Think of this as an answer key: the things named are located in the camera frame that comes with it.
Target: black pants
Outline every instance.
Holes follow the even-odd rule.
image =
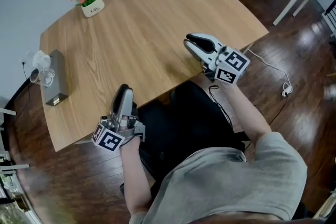
[[[149,168],[157,189],[172,169],[198,150],[245,149],[218,105],[190,81],[175,89],[170,107],[153,101],[139,109],[139,118],[146,126],[140,154],[151,160]]]

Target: black and white marker cube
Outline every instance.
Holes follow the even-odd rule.
[[[220,55],[215,79],[228,84],[236,84],[250,64],[250,60],[238,50],[228,48],[228,52],[226,56]]]
[[[107,129],[101,123],[98,123],[93,133],[92,141],[97,147],[106,148],[115,152],[123,143],[125,137]]]

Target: gray t-shirt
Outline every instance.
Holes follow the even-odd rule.
[[[132,216],[130,224],[187,224],[212,214],[237,211],[290,220],[306,179],[303,159],[276,132],[258,141],[251,162],[234,148],[206,148],[172,170],[162,181],[148,213]]]

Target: power plug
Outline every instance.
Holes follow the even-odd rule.
[[[290,93],[292,93],[293,92],[293,88],[290,86],[290,85],[288,85],[287,86],[287,88],[285,88],[283,91],[282,91],[282,96],[283,97],[286,97],[286,96],[288,96]]]

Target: person's right arm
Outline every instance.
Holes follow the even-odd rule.
[[[247,99],[237,85],[227,86],[223,84],[222,89],[234,109],[244,132],[256,146],[257,141],[263,135],[272,131],[270,126],[264,116]]]

